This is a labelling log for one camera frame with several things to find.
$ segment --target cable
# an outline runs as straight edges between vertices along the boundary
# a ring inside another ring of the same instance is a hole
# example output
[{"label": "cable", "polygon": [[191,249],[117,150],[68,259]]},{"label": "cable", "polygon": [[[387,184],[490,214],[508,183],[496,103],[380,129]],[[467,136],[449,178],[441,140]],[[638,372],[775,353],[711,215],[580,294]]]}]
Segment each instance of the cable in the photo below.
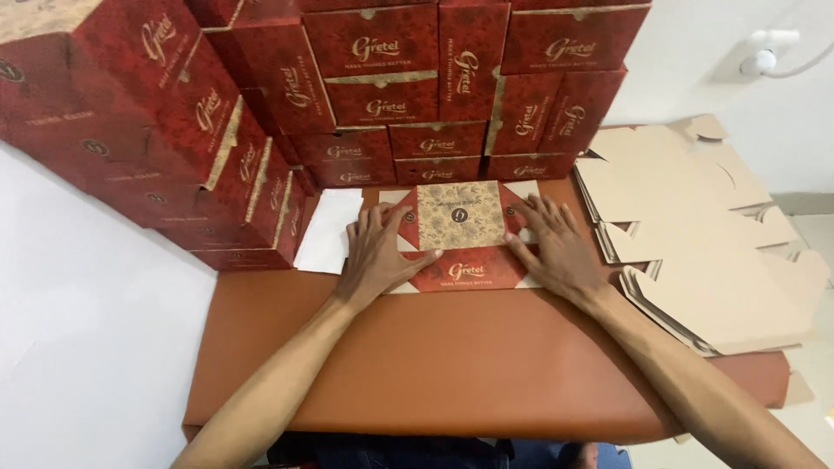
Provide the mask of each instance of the cable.
[{"label": "cable", "polygon": [[822,53],[820,55],[816,56],[810,62],[806,63],[805,65],[802,65],[799,68],[795,68],[795,69],[791,70],[790,72],[762,72],[762,75],[764,75],[768,78],[778,78],[778,79],[795,77],[796,75],[798,75],[800,73],[807,72],[808,70],[810,70],[810,69],[814,68],[815,66],[819,65],[820,62],[825,60],[826,57],[831,55],[832,52],[834,52],[834,43],[831,43],[831,45],[828,46],[828,48],[826,48],[826,50],[822,51]]}]

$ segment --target right hand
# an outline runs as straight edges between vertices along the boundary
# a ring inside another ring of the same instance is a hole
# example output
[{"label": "right hand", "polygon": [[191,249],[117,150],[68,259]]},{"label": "right hand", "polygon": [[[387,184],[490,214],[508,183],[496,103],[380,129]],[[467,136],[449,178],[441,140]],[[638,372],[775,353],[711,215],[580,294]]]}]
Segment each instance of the right hand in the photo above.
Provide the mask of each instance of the right hand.
[{"label": "right hand", "polygon": [[529,200],[529,205],[513,206],[538,238],[539,257],[514,234],[505,235],[505,243],[547,290],[575,305],[593,299],[607,283],[580,235],[576,218],[566,204],[556,207],[547,195],[540,199],[531,194]]}]

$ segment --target brown desk pad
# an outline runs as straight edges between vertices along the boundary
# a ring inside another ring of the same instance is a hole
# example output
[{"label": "brown desk pad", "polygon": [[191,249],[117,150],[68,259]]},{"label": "brown desk pad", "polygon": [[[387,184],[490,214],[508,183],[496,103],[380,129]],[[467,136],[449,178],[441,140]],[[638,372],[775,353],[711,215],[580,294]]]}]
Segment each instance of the brown desk pad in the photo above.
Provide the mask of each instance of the brown desk pad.
[{"label": "brown desk pad", "polygon": [[[540,191],[584,214],[595,245],[574,180],[540,182]],[[364,190],[366,206],[378,192]],[[183,423],[205,424],[335,281],[296,270],[221,274]],[[781,352],[711,362],[764,406],[783,405],[790,370]],[[616,443],[682,433],[625,352],[541,289],[378,299],[336,345],[289,429]]]}]

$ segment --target left hand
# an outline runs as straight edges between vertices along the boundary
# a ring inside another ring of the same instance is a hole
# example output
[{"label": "left hand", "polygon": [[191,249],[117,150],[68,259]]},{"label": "left hand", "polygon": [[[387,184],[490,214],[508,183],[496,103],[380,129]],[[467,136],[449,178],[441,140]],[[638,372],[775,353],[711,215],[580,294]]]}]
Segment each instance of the left hand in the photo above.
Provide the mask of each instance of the left hand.
[{"label": "left hand", "polygon": [[443,255],[433,250],[417,260],[407,260],[397,250],[397,230],[410,206],[399,208],[383,225],[383,214],[392,204],[379,204],[359,212],[359,221],[347,227],[349,254],[334,295],[364,309],[378,296],[414,277]]}]

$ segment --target white tissue paper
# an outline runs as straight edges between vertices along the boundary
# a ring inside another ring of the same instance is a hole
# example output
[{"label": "white tissue paper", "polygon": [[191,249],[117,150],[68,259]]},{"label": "white tissue paper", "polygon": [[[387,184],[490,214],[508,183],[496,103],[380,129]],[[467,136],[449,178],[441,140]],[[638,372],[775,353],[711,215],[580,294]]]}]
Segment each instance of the white tissue paper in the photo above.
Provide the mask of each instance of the white tissue paper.
[{"label": "white tissue paper", "polygon": [[293,267],[308,272],[341,274],[348,257],[345,228],[359,218],[362,189],[325,189],[301,240]]}]

